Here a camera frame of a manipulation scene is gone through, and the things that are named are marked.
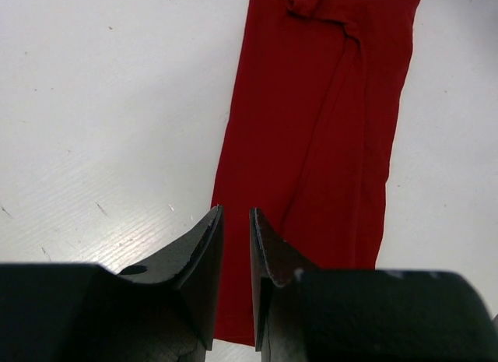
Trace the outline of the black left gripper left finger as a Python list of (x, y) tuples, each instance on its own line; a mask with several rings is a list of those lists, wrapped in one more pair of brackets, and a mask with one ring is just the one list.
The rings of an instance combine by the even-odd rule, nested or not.
[(112, 273), (90, 263), (1, 267), (3, 361), (203, 361), (211, 350), (223, 209)]

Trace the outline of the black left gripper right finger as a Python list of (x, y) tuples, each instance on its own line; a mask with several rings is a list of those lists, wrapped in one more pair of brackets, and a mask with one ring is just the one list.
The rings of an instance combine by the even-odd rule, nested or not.
[(454, 272), (322, 269), (250, 217), (254, 342), (264, 361), (494, 361), (496, 328)]

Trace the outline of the red t-shirt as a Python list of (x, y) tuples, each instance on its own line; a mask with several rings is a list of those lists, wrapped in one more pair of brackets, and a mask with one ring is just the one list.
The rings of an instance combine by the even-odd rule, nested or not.
[(212, 204), (215, 337), (254, 344), (249, 214), (326, 269), (373, 269), (420, 0), (249, 0)]

